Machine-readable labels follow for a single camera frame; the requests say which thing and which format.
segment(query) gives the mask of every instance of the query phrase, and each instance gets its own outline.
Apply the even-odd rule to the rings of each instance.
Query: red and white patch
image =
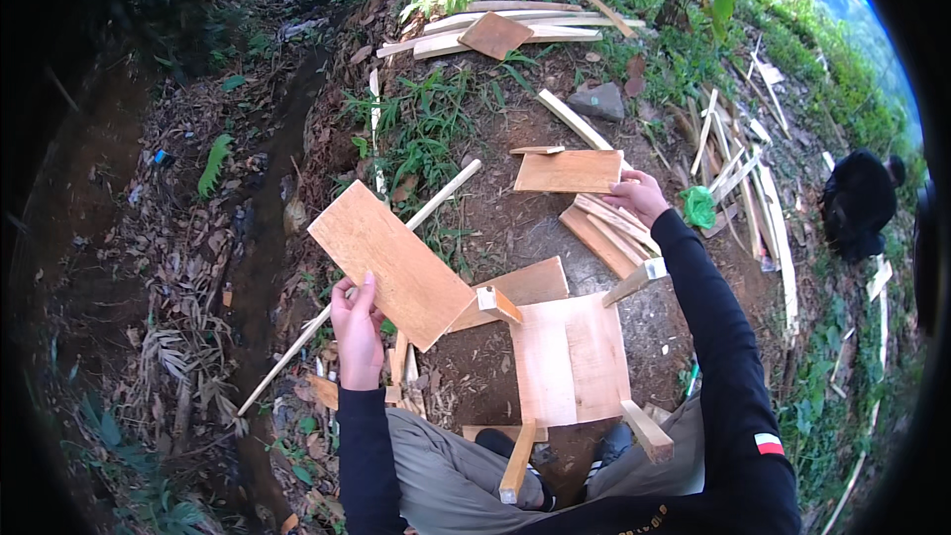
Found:
[[[759,448],[760,454],[781,454],[786,456],[786,453],[783,451],[783,443],[779,441],[779,436],[773,434],[756,434],[754,436],[756,439],[756,447]]]

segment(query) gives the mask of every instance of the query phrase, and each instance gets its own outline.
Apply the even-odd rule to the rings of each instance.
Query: hand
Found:
[[[383,312],[373,305],[376,280],[366,271],[363,285],[350,299],[346,293],[357,284],[345,277],[334,286],[330,295],[330,322],[337,336],[340,356],[340,386],[347,390],[376,390],[379,371],[383,367],[383,342],[379,326]]]
[[[660,192],[657,180],[640,170],[624,170],[621,182],[611,183],[611,194],[602,196],[604,202],[614,207],[624,207],[644,222],[648,230],[661,213],[671,208]]]

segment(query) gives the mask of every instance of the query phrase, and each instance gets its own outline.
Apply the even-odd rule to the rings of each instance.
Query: person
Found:
[[[406,410],[379,386],[382,314],[374,277],[333,290],[339,344],[340,502],[347,530],[467,533],[798,533],[796,479],[769,407],[756,336],[694,231],[647,173],[626,171],[604,200],[638,216],[660,245],[704,373],[661,428],[673,459],[652,465],[624,424],[598,445],[582,504],[551,511],[553,495],[526,468],[515,505],[498,487],[513,443],[497,430],[468,442]],[[345,292],[357,288],[350,299]]]
[[[904,162],[879,161],[866,148],[840,160],[826,180],[822,209],[826,239],[848,262],[880,255],[886,247],[882,228],[895,216],[895,189],[904,184]]]

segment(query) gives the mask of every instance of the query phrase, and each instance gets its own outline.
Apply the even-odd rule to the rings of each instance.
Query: gray pants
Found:
[[[516,505],[502,504],[498,486],[508,459],[430,424],[406,410],[387,410],[402,500],[399,512],[421,535],[508,533],[552,516],[522,510],[541,499],[541,483],[526,470]],[[661,428],[673,460],[653,465],[634,446],[598,471],[587,502],[606,496],[686,495],[704,487],[704,426],[696,394]]]

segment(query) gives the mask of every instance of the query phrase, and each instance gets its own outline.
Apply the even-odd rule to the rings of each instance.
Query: left hand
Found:
[[[346,292],[357,284],[345,277],[330,295],[330,322],[337,336],[340,356],[340,386],[347,390],[376,390],[383,368],[383,341],[379,326],[383,311],[373,305],[376,281],[367,271],[363,285],[347,299]]]

